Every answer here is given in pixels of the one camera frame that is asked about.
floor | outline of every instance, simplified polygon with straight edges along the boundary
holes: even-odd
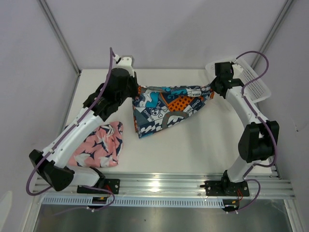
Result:
[[[65,205],[42,205],[35,232],[291,232],[283,200],[258,200],[226,215],[222,209],[109,207],[91,213],[77,209],[59,216]]]

crumpled pink cloth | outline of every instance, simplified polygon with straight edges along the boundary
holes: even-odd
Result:
[[[123,125],[112,122],[97,127],[70,157],[68,165],[81,167],[114,167],[122,150]]]

cloth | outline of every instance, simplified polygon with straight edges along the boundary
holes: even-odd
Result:
[[[139,138],[171,127],[191,115],[213,98],[207,86],[143,87],[132,99],[135,131]]]
[[[123,125],[112,122],[97,127],[74,151],[68,165],[81,167],[114,167],[122,150]]]

gray wall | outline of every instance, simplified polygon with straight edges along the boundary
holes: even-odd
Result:
[[[259,49],[285,0],[48,0],[81,69],[108,48],[135,68],[204,68]]]
[[[0,1],[0,198],[13,191],[4,232],[17,232],[31,197],[34,148],[52,141],[75,74],[36,0]]]
[[[304,221],[308,222],[309,164],[309,1],[297,0],[267,51],[264,82],[271,98],[261,110],[280,124],[279,171],[292,181]],[[264,63],[258,67],[262,72]]]

perforated basket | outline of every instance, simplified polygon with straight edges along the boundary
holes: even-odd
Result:
[[[250,67],[250,65],[243,58],[238,58],[237,60],[235,58],[226,58],[206,65],[205,68],[208,78],[210,80],[213,80],[215,78],[215,72],[214,72],[215,63],[228,62],[228,61],[232,61],[235,63],[235,65],[233,65],[234,68],[233,78],[239,78],[240,80],[242,80],[244,84],[258,77],[258,74]],[[271,95],[269,88],[265,85],[265,83],[261,79],[249,84],[246,87],[246,93],[249,94],[253,103],[265,100],[266,98],[269,98]]]

